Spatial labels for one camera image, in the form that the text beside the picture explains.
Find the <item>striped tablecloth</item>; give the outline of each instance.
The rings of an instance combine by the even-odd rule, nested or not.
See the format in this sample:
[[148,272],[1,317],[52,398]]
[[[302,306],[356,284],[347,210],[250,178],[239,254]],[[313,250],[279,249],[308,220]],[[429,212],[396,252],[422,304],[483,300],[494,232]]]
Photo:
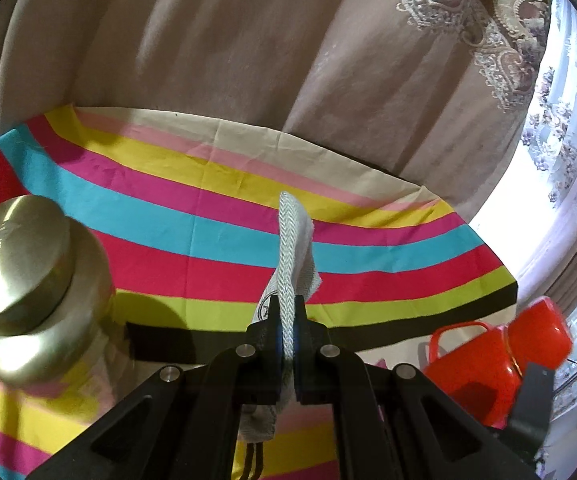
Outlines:
[[[203,364],[242,341],[277,266],[281,190],[315,223],[323,283],[309,317],[367,362],[423,365],[436,328],[512,318],[515,280],[446,202],[288,134],[67,106],[0,137],[0,203],[44,195],[95,233],[118,289],[114,317],[130,324],[141,358],[167,345],[175,361]],[[47,399],[0,384],[2,477],[24,478],[57,452],[108,408],[103,397],[89,388]],[[327,410],[291,407],[264,460],[264,478],[337,478]],[[238,444],[233,478],[243,462]]]

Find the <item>red pitcher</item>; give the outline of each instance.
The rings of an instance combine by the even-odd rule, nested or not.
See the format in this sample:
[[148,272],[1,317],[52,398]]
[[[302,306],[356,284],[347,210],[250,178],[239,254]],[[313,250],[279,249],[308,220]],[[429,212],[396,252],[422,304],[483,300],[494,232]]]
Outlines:
[[[438,358],[444,332],[473,325],[486,332]],[[483,425],[499,426],[513,406],[526,365],[555,369],[571,350],[571,334],[557,306],[540,298],[508,325],[466,321],[438,329],[430,338],[424,373]]]

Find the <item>silver screw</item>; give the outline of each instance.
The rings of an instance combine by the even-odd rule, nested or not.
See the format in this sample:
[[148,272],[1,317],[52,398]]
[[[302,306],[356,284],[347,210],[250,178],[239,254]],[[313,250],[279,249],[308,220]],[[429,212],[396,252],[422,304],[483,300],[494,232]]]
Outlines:
[[324,345],[319,349],[321,355],[324,357],[337,357],[339,355],[339,347],[335,345]]
[[395,368],[395,373],[402,379],[412,379],[417,374],[414,367],[406,364],[399,365],[397,368]]
[[249,345],[248,343],[239,345],[235,349],[235,353],[239,355],[239,357],[251,357],[255,355],[255,347],[253,345]]
[[167,366],[162,368],[160,372],[160,379],[166,381],[167,383],[172,383],[180,378],[180,369],[176,366]]

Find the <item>gold metal container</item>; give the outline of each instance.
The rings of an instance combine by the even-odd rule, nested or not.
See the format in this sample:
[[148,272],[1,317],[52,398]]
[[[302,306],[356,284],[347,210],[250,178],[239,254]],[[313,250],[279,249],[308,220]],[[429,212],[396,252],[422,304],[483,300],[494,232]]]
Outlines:
[[0,380],[25,387],[67,373],[104,335],[113,285],[104,248],[59,205],[0,205]]

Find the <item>red lid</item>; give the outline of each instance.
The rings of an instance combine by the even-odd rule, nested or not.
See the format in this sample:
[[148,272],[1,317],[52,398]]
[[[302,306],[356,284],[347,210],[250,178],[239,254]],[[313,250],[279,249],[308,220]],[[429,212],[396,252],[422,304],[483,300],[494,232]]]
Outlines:
[[566,321],[553,300],[545,296],[510,322],[508,343],[522,373],[529,362],[555,370],[572,350]]

